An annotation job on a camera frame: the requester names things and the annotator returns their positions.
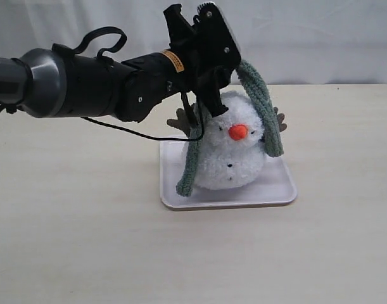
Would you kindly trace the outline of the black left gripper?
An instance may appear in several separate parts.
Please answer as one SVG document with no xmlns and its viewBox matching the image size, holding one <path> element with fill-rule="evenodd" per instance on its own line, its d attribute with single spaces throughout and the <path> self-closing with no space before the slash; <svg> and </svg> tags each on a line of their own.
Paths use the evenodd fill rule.
<svg viewBox="0 0 387 304">
<path fill-rule="evenodd" d="M 196 107 L 206 108 L 212 117 L 228 111 L 220 90 L 231 83 L 233 70 L 206 59 L 198 12 L 189 23 L 181 11 L 181 4 L 173 4 L 163 12 L 170 38 L 167 49 L 123 61 L 134 69 L 122 94 L 123 121 L 141 122 L 156 105 L 177 93 L 193 92 Z"/>
</svg>

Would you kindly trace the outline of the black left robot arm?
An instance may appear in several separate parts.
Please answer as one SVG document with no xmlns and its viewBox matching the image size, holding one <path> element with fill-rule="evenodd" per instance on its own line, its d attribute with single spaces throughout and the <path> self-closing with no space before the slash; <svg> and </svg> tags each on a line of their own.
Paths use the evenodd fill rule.
<svg viewBox="0 0 387 304">
<path fill-rule="evenodd" d="M 89 32 L 75 48 L 53 44 L 0 57 L 0 109 L 36 118 L 111 115 L 141 122 L 164 99 L 192 92 L 212 115 L 225 113 L 220 90 L 230 84 L 241 53 L 222 10 L 202 3 L 188 22 L 177 3 L 163 14 L 169 47 L 137 58 L 112 59 L 127 42 L 112 26 Z"/>
</svg>

